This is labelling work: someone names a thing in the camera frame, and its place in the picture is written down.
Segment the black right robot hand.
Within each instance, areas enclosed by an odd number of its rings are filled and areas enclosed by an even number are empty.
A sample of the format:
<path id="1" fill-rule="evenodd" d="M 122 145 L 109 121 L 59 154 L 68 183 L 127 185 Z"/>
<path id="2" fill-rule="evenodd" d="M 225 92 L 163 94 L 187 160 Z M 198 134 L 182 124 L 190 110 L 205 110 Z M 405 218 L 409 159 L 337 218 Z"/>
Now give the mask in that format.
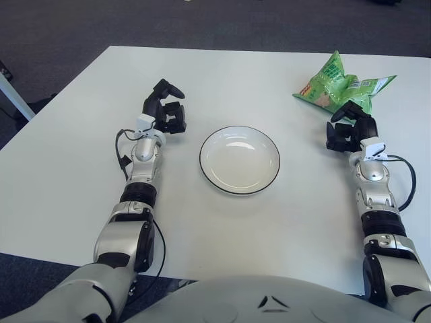
<path id="1" fill-rule="evenodd" d="M 327 122 L 326 148 L 339 152 L 360 151 L 360 141 L 378 136 L 375 119 L 349 100 Z"/>

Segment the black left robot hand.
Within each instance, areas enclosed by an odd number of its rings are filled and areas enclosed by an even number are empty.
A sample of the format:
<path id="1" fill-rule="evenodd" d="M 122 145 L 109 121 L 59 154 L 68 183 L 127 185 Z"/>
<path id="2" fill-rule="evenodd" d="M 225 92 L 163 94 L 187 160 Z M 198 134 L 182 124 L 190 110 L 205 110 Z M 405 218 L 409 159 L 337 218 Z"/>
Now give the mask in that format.
<path id="1" fill-rule="evenodd" d="M 153 92 L 143 103 L 142 112 L 155 118 L 154 128 L 162 133 L 184 133 L 187 128 L 185 108 L 180 102 L 162 104 L 161 100 L 168 96 L 185 99 L 185 95 L 177 87 L 166 81 L 159 80 L 153 87 Z"/>

